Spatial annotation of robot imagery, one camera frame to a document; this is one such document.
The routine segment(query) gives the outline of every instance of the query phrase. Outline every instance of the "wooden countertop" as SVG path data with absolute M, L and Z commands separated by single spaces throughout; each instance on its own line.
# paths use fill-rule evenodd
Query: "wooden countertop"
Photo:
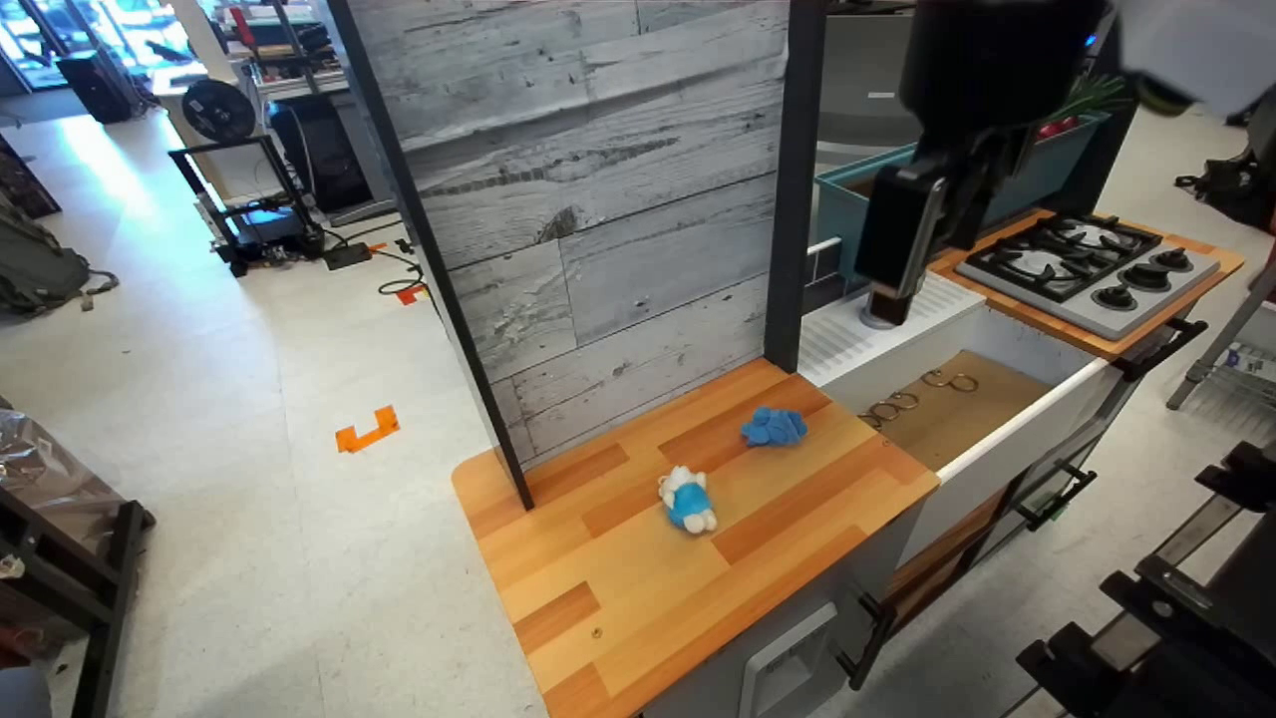
M 1013 229 L 1026 229 L 1028 224 L 1049 219 L 1049 216 L 1052 216 L 1052 212 L 1028 212 L 1026 219 L 988 229 L 973 249 L 980 249 L 980 247 L 988 247 L 988 243 L 998 243 L 998 237 L 1006 237 L 1006 233 L 1013 233 Z M 1165 233 L 1165 243 L 1167 243 L 1167 247 L 1183 247 L 1183 249 L 1193 249 L 1193 253 L 1208 253 L 1208 257 L 1218 257 L 1220 267 L 1218 267 L 1208 279 L 1202 279 L 1193 292 L 1183 292 L 1183 293 L 1175 293 L 1173 301 L 1165 301 L 1158 313 L 1147 313 L 1147 319 L 1145 319 L 1138 329 L 1127 329 L 1123 340 L 1093 336 L 1093 329 L 1086 329 L 1086 325 L 1077 325 L 1077 321 L 1065 321 L 1065 319 L 1058 319 L 1058 313 L 1049 313 L 1049 309 L 1042 309 L 1042 308 L 1033 308 L 1033 301 L 1022 301 L 1022 297 L 1013 297 L 1013 293 L 1001 293 L 998 285 L 986 285 L 986 284 L 977 284 L 977 279 L 956 273 L 956 264 L 961 264 L 968 249 L 945 249 L 945 253 L 937 253 L 937 257 L 928 264 L 928 272 L 937 272 L 937 273 L 945 273 L 945 279 L 952 279 L 952 284 L 961 284 L 961 285 L 968 285 L 968 292 L 980 292 L 998 309 L 1006 309 L 1006 313 L 1013 313 L 1013 319 L 1022 319 L 1022 321 L 1033 321 L 1033 325 L 1042 325 L 1042 329 L 1049 329 L 1049 336 L 1058 336 L 1058 340 L 1065 340 L 1065 344 L 1077 344 L 1077 345 L 1086 345 L 1086 352 L 1093 352 L 1093 354 L 1122 357 L 1122 354 L 1127 354 L 1138 344 L 1145 344 L 1158 325 L 1165 325 L 1167 319 L 1193 309 L 1193 301 L 1202 301 L 1202 293 L 1208 293 L 1218 284 L 1223 284 L 1230 273 L 1235 273 L 1235 272 L 1246 267 L 1246 257 L 1240 257 L 1235 249 L 1223 249 L 1223 247 L 1211 247 L 1211 243 L 1202 243 L 1202 237 L 1189 237 L 1189 233 Z
M 746 445 L 758 408 L 806 416 L 800 445 Z M 667 522 L 657 477 L 711 474 L 718 533 Z M 746 362 L 529 470 L 456 470 L 487 568 L 552 713 L 637 713 L 937 486 L 933 470 L 800 376 Z

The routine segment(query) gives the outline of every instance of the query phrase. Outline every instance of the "stove burner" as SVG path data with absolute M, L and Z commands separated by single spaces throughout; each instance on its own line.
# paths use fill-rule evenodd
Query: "stove burner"
M 1097 247 L 1109 229 L 1090 224 L 1065 224 L 1058 233 L 1072 247 Z
M 1016 243 L 998 243 L 998 247 L 988 249 L 992 264 L 1016 264 L 1022 253 L 1026 253 L 1026 247 L 1016 247 Z
M 1138 233 L 1115 233 L 1115 229 L 1103 229 L 1102 243 L 1115 253 L 1138 253 L 1139 249 L 1139 237 Z
M 1127 293 L 1127 285 L 1102 285 L 1102 292 L 1093 292 L 1093 297 L 1097 297 L 1102 308 L 1109 308 L 1109 309 L 1134 309 L 1134 308 L 1138 308 L 1138 297 Z
M 1139 292 L 1167 292 L 1167 272 L 1158 264 L 1134 264 L 1122 279 Z
M 1122 264 L 1115 249 L 1103 249 L 1103 247 L 1072 247 L 1065 249 L 1065 267 L 1086 273 L 1086 279 L 1102 279 L 1109 273 L 1111 267 Z
M 1058 273 L 1052 253 L 1046 249 L 1016 249 L 1006 272 L 1016 272 L 1026 284 L 1049 284 Z
M 1193 272 L 1193 257 L 1183 247 L 1159 249 L 1159 253 L 1151 253 L 1151 264 L 1167 267 L 1167 272 Z
M 1042 249 L 1072 249 L 1080 243 L 1080 233 L 1072 225 L 1065 225 L 1060 219 L 1052 224 L 1036 224 L 1033 229 L 1026 229 L 1028 247 Z

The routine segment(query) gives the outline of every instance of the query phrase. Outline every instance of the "wood grain panel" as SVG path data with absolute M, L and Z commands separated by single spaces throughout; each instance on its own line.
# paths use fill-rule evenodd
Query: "wood grain panel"
M 973 249 L 992 247 L 992 243 L 1001 243 L 1006 233 L 1016 233 L 1016 229 L 1026 229 L 1026 225 L 1033 225 L 1036 219 L 1049 219 L 1049 216 L 1052 216 L 1052 212 L 1028 212 L 1026 219 L 988 229 Z M 1202 293 L 1208 293 L 1211 285 L 1220 285 L 1220 284 L 1223 284 L 1230 273 L 1235 273 L 1240 264 L 1246 264 L 1235 249 L 1223 249 L 1223 247 L 1211 247 L 1211 243 L 1202 243 L 1202 237 L 1189 237 L 1189 233 L 1167 233 L 1167 229 L 1158 229 L 1158 225 L 1145 225 L 1145 229 L 1165 233 L 1165 247 L 1183 247 L 1183 249 L 1193 249 L 1193 253 L 1208 253 L 1208 257 L 1218 257 L 1220 267 L 1218 267 L 1208 279 L 1202 279 L 1193 292 L 1183 292 L 1183 293 L 1175 293 L 1173 301 L 1165 301 L 1158 313 L 1147 313 L 1147 319 L 1145 319 L 1139 325 L 1134 325 L 1123 340 L 1102 340 L 1102 336 L 1093 336 L 1093 329 L 1086 329 L 1086 325 L 1072 325 L 1072 321 L 1065 321 L 1065 319 L 1058 319 L 1058 313 L 1049 313 L 1049 309 L 1042 309 L 1042 308 L 1033 308 L 1033 301 L 1022 301 L 1022 297 L 1013 297 L 1013 293 L 1001 293 L 1001 292 L 992 292 L 992 285 L 986 285 L 986 284 L 977 284 L 977 279 L 965 279 L 965 273 L 956 272 L 956 264 L 961 264 L 965 253 L 973 253 L 973 249 L 945 249 L 940 257 L 928 264 L 928 272 L 937 272 L 937 273 L 945 273 L 945 279 L 952 279 L 952 284 L 961 284 L 961 285 L 968 285 L 968 292 L 980 292 L 998 309 L 1006 309 L 1006 313 L 1013 313 L 1013 319 L 1028 321 L 1028 325 L 1042 325 L 1042 329 L 1049 329 L 1049 336 L 1058 336 L 1058 340 L 1065 340 L 1065 344 L 1072 344 L 1072 345 L 1086 345 L 1086 352 L 1093 352 L 1093 354 L 1122 357 L 1122 354 L 1127 354 L 1134 345 L 1139 345 L 1147 336 L 1158 336 L 1167 319 L 1189 313 L 1189 309 L 1202 301 Z
M 537 651 L 556 635 L 562 635 L 568 626 L 589 618 L 594 611 L 600 611 L 600 596 L 582 580 L 582 587 L 560 592 L 556 602 L 547 602 L 543 611 L 525 614 L 524 623 L 516 623 L 516 635 L 517 635 L 524 651 Z
M 952 555 L 961 555 L 980 529 L 992 527 L 1006 489 L 986 497 L 977 511 L 968 511 L 956 527 L 949 527 L 940 539 L 933 539 L 923 555 L 913 555 L 900 568 L 891 576 L 891 602 L 900 602 L 913 587 L 923 587 L 924 575 L 945 566 Z
M 791 5 L 347 5 L 524 465 L 761 354 Z
M 537 450 L 576 445 L 761 354 L 766 279 L 516 376 Z
M 525 506 L 517 497 L 489 501 L 469 513 L 475 533 L 489 533 L 500 527 L 511 527 Z
M 741 445 L 733 421 L 776 398 L 806 416 L 806 441 Z M 670 470 L 667 450 L 691 455 L 691 445 L 722 459 L 711 470 L 722 522 L 715 539 L 675 529 L 656 489 Z M 600 455 L 621 455 L 626 463 L 600 465 Z M 467 463 L 456 474 L 467 513 L 496 511 L 489 474 L 500 474 L 496 459 Z M 529 470 L 529 486 L 568 489 L 537 493 L 537 511 L 477 539 L 511 623 L 533 626 L 529 672 L 552 713 L 637 713 L 919 506 L 937 477 L 806 378 L 746 362 L 543 463 Z M 560 542 L 562 551 L 525 566 L 533 542 Z
M 576 352 L 560 243 L 533 243 L 500 257 L 452 272 L 489 378 Z
M 715 420 L 691 425 L 686 434 L 661 441 L 661 455 L 675 465 L 695 465 L 695 470 L 718 470 L 733 455 L 751 450 L 741 425 L 758 416 L 758 408 L 776 408 L 810 420 L 823 412 L 828 398 L 823 389 L 810 389 L 806 384 L 776 384 L 766 386 L 761 396 L 751 396 L 733 408 L 722 408 Z

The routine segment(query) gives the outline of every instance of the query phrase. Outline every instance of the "black rack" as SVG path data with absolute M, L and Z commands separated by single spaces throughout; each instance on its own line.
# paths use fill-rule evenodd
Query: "black rack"
M 1070 713 L 1276 713 L 1276 463 L 1240 441 L 1223 465 L 1202 470 L 1218 493 L 1181 522 L 1138 575 L 1109 575 L 1103 592 L 1123 611 L 1102 635 L 1077 623 L 1022 651 L 1022 664 Z M 1260 511 L 1211 580 L 1181 575 L 1240 511 Z M 1036 688 L 1009 713 L 1042 713 Z
M 153 511 L 145 511 L 138 501 L 123 501 L 116 513 L 111 545 L 101 558 L 72 542 L 44 513 L 23 506 L 18 493 L 0 489 L 4 587 L 89 635 L 72 718 L 107 713 L 123 614 L 137 587 L 138 539 L 153 527 Z
M 232 150 L 232 146 L 258 146 L 278 178 L 277 195 L 257 195 L 246 204 L 220 198 L 200 168 L 194 156 L 208 150 Z M 170 162 L 182 172 L 186 187 L 200 198 L 200 212 L 214 225 L 214 249 L 232 267 L 232 273 L 242 273 L 253 264 L 287 264 L 287 253 L 321 257 L 325 253 L 325 229 L 314 225 L 302 192 L 290 184 L 278 146 L 273 136 L 253 136 L 237 144 L 200 144 L 200 146 L 177 146 L 166 150 Z

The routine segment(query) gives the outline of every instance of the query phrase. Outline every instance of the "black metal post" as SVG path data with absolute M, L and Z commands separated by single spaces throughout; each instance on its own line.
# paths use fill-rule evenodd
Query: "black metal post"
M 96 558 L 18 493 L 0 489 L 0 551 L 22 563 L 7 587 L 89 635 L 75 718 L 107 713 L 138 539 L 153 527 L 157 517 L 138 501 L 123 501 L 107 558 Z
M 766 293 L 766 357 L 796 372 L 800 344 L 800 284 L 810 243 L 810 184 L 823 126 L 823 67 L 826 67 L 828 0 L 791 0 L 791 67 L 783 114 L 783 175 L 775 198 L 769 237 L 769 293 Z

